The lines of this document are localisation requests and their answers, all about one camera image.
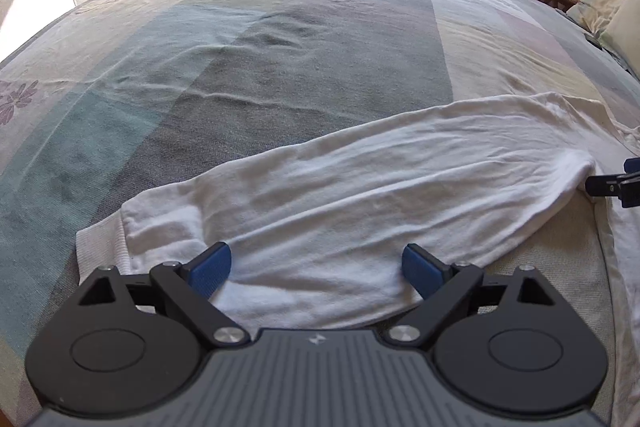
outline logo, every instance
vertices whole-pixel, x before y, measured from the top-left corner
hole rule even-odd
[[[324,335],[321,335],[320,333],[316,333],[314,336],[309,337],[308,341],[312,344],[316,344],[316,346],[319,346],[324,341],[326,341],[326,337]]]

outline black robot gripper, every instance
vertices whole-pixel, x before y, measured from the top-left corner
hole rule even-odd
[[[617,197],[622,208],[640,206],[640,158],[628,158],[624,170],[624,174],[589,176],[585,191],[593,197]]]
[[[207,300],[230,272],[225,243],[148,275],[99,267],[27,351],[44,408],[31,424],[602,425],[590,407],[607,353],[537,269],[489,275],[417,245],[401,267],[423,301],[382,334],[263,329],[254,340]]]

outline metal screw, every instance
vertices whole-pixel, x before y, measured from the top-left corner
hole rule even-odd
[[[244,340],[244,331],[240,328],[220,328],[213,334],[213,338],[225,344],[237,344]]]
[[[420,337],[420,330],[413,326],[394,326],[389,330],[389,336],[399,342],[413,342]]]

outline blue finger pad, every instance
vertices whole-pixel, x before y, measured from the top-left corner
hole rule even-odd
[[[191,269],[187,283],[196,293],[209,299],[229,277],[229,272],[231,272],[231,249],[228,245],[224,245]]]
[[[423,299],[444,285],[442,272],[409,247],[402,252],[402,275]]]

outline bed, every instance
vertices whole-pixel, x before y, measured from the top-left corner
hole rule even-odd
[[[400,112],[505,93],[600,100],[640,85],[535,0],[91,0],[0,63],[0,408],[38,411],[22,363],[78,285],[77,230],[146,188]],[[594,406],[622,425],[638,356],[612,304],[593,205],[490,267],[536,264],[607,348]]]

